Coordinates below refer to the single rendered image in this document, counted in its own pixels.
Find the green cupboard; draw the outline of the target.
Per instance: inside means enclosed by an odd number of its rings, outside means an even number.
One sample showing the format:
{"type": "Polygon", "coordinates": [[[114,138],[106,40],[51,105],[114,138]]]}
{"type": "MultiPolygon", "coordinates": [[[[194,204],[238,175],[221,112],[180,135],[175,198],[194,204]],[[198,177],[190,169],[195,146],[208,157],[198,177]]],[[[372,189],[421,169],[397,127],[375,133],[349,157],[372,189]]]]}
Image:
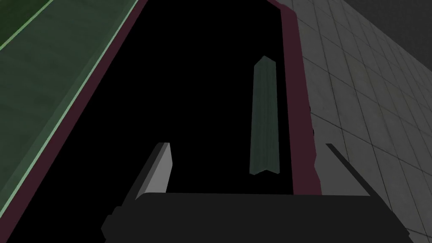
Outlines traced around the green cupboard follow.
{"type": "Polygon", "coordinates": [[[0,0],[0,218],[139,0],[0,0]]]}

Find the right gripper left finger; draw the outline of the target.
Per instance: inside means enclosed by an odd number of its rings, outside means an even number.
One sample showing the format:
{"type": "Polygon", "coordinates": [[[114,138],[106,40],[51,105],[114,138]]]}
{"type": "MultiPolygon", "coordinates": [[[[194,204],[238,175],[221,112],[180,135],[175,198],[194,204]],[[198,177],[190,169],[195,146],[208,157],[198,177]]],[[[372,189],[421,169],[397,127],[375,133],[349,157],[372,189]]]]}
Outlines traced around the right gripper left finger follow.
{"type": "Polygon", "coordinates": [[[145,193],[165,193],[173,168],[169,143],[158,143],[123,201],[126,205],[145,193]]]}

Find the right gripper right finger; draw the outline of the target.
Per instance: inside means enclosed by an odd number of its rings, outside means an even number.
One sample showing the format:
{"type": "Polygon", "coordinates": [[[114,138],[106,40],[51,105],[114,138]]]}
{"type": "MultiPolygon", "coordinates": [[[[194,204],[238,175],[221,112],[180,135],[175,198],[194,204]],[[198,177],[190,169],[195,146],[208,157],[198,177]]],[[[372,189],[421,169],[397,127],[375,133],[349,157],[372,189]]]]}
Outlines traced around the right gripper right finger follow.
{"type": "Polygon", "coordinates": [[[339,159],[343,166],[350,172],[350,174],[357,180],[360,186],[364,189],[368,196],[371,196],[371,186],[364,180],[364,178],[356,171],[347,159],[336,149],[331,143],[326,143],[328,149],[339,159]]]}

